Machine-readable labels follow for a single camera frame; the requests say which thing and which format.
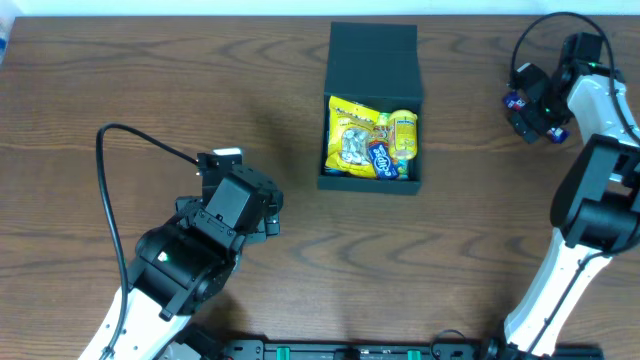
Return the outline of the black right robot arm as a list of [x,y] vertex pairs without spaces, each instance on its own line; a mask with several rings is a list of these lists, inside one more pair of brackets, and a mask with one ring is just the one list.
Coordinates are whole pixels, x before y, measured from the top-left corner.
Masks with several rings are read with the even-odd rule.
[[622,75],[600,61],[610,52],[605,36],[577,33],[564,40],[552,75],[531,63],[510,72],[503,102],[514,131],[528,143],[561,143],[575,120],[583,148],[553,197],[547,254],[501,335],[483,349],[485,359],[596,355],[561,350],[557,339],[596,275],[639,244],[639,135]]

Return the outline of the green Haribo worms bag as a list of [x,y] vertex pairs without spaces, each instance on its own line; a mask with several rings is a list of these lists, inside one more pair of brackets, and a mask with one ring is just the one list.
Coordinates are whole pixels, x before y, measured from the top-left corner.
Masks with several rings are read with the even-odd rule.
[[[374,125],[372,139],[369,141],[368,147],[372,142],[382,142],[387,146],[389,151],[389,134],[391,127],[389,124],[389,113],[380,113]],[[405,181],[409,179],[409,162],[407,160],[397,160],[392,158],[393,164],[398,170],[399,176],[393,180]]]

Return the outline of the yellow Mentos gum bottle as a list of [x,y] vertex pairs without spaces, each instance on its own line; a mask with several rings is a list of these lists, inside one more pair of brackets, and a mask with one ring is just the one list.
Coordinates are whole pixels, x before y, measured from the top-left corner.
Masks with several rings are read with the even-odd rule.
[[409,110],[397,110],[390,117],[389,151],[392,158],[411,160],[418,153],[418,117]]

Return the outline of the purple Dairy Milk bar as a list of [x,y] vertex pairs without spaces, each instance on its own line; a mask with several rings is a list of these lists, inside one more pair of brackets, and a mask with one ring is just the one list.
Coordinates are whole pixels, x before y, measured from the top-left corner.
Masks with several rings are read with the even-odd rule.
[[517,92],[508,93],[503,103],[511,111],[508,122],[526,143],[544,137],[551,143],[562,144],[570,132],[564,125],[571,118],[568,108],[551,96],[525,101]]

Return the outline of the black gift box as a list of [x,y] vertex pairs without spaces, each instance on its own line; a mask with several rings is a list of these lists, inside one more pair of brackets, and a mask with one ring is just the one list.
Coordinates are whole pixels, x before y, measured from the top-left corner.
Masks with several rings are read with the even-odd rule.
[[322,150],[318,188],[348,192],[416,195],[422,185],[422,154],[410,161],[406,180],[338,176],[325,168],[329,139],[329,100],[336,96],[392,113],[420,116],[425,93],[415,25],[333,22],[323,99]]

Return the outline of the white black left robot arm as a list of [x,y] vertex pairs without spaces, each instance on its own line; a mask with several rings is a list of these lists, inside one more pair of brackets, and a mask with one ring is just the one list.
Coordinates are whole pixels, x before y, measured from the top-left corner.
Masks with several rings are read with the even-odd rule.
[[234,165],[211,192],[175,201],[147,231],[84,359],[152,359],[218,294],[245,246],[278,235],[283,194],[268,176]]

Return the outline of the blue Oreo cookie pack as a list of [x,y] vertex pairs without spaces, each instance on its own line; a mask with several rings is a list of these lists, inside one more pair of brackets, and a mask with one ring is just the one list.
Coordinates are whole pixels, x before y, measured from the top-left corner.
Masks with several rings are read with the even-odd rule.
[[324,175],[326,176],[336,176],[336,177],[341,177],[344,176],[346,173],[337,169],[332,169],[332,168],[325,168],[324,169]]

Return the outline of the yellow nuts snack bag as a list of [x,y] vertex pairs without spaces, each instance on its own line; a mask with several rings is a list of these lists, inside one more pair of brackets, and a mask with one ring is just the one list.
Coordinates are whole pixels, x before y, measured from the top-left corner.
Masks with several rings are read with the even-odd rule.
[[356,177],[376,177],[369,143],[379,112],[336,96],[329,99],[329,133],[325,167]]

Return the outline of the blue Eclipse mints tin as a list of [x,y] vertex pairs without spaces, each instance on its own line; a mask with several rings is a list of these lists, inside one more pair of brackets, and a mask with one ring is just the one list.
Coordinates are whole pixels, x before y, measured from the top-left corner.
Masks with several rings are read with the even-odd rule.
[[399,176],[398,170],[393,164],[387,146],[382,142],[372,142],[368,147],[376,177],[381,180],[393,180]]

